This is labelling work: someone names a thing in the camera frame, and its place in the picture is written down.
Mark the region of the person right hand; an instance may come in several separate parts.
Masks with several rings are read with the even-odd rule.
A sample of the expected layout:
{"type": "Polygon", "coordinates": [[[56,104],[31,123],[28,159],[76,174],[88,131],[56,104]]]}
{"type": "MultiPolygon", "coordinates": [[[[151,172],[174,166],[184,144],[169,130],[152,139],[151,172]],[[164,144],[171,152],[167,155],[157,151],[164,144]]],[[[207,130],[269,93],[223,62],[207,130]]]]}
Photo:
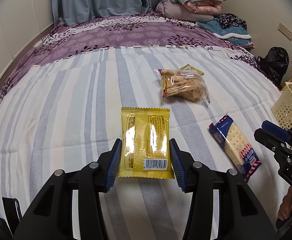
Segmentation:
{"type": "Polygon", "coordinates": [[[292,187],[288,188],[287,194],[284,196],[282,203],[280,205],[277,217],[281,221],[288,219],[290,213],[292,212],[292,187]]]}

